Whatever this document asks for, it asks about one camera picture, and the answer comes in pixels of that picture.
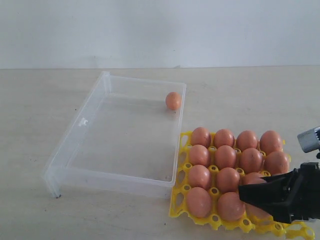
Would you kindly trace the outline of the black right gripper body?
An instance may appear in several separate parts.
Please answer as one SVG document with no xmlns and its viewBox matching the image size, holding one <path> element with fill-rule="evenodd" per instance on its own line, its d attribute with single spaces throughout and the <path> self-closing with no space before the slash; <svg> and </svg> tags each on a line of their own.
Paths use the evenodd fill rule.
<svg viewBox="0 0 320 240">
<path fill-rule="evenodd" d="M 320 165 L 305 162 L 288 173 L 284 206 L 286 222 L 313 221 L 320 218 Z"/>
</svg>

